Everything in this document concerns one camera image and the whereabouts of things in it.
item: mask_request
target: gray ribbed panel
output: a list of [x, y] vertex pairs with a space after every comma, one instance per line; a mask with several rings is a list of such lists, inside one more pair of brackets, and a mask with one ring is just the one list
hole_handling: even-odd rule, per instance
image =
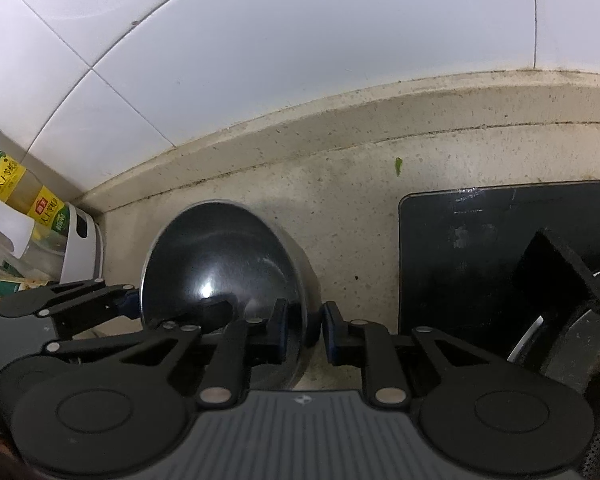
[[[311, 397], [306, 404], [296, 402]], [[358, 392], [251, 392], [200, 416], [170, 456], [128, 480], [475, 480], [434, 453], [409, 417]], [[572, 471], [560, 480], [580, 477]]]

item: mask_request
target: wall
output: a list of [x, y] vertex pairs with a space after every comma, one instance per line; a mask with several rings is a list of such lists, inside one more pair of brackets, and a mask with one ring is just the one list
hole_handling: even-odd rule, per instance
[[0, 144], [74, 198], [281, 108], [533, 68], [600, 73], [600, 0], [0, 0]]

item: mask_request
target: speckled stone countertop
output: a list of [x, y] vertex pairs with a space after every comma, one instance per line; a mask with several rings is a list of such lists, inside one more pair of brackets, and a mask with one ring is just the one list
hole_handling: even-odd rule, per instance
[[[397, 174], [395, 159], [402, 159]], [[322, 299], [345, 319], [397, 329], [398, 202], [413, 192], [600, 178], [600, 124], [480, 128], [411, 136], [316, 153], [173, 189], [105, 213], [104, 277], [139, 284], [158, 231], [211, 198], [250, 206], [291, 234], [318, 276]], [[118, 323], [110, 332], [136, 328]], [[318, 348], [298, 388], [360, 384], [350, 367], [326, 365]]]

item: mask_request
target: gray panel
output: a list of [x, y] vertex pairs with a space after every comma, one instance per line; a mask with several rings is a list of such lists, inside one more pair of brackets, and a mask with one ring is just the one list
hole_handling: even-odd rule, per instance
[[433, 452], [408, 416], [350, 391], [251, 392], [237, 408], [201, 415], [170, 456], [126, 480], [483, 478]]
[[0, 370], [11, 361], [39, 354], [54, 339], [58, 335], [49, 318], [0, 316]]

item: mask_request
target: yellow label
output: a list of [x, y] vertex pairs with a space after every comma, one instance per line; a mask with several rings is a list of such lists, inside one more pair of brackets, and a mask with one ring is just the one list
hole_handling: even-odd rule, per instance
[[30, 216], [39, 224], [52, 229], [56, 214], [62, 208], [64, 208], [64, 202], [49, 191], [46, 186], [42, 186], [38, 196], [33, 201], [33, 204], [31, 204], [27, 216]]
[[9, 155], [0, 157], [0, 200], [7, 202], [27, 169]]

